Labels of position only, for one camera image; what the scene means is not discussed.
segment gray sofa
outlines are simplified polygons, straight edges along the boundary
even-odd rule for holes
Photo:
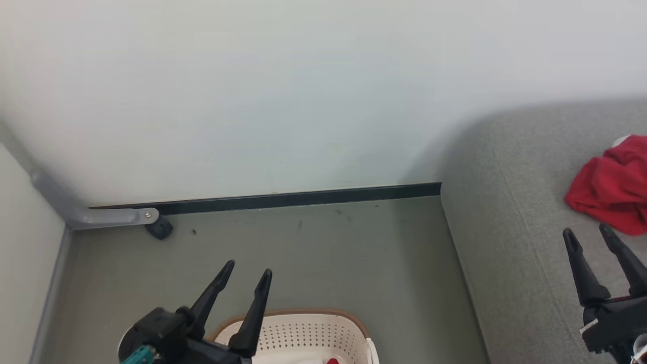
[[[614,297],[629,284],[598,222],[563,198],[584,163],[631,133],[647,135],[647,100],[504,113],[456,144],[441,197],[493,364],[614,363],[582,342],[562,230]],[[647,236],[621,237],[647,262]]]

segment gray metal bracket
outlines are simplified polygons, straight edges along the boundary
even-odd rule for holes
[[[68,197],[56,182],[42,170],[30,173],[32,185],[72,230],[97,229],[154,223],[160,216],[157,209],[88,209]]]

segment red towel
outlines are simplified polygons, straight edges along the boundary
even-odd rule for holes
[[[647,137],[631,135],[586,163],[564,201],[625,234],[647,233]]]

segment white wall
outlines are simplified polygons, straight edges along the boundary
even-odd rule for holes
[[[91,205],[438,181],[479,116],[647,93],[643,0],[3,6],[2,114]]]
[[[0,353],[28,363],[65,223],[0,144]]]

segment white plastic basket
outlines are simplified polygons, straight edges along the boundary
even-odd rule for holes
[[[244,316],[223,323],[210,337],[227,345]],[[253,364],[297,364],[335,358],[339,364],[379,364],[368,330],[341,310],[266,311]]]

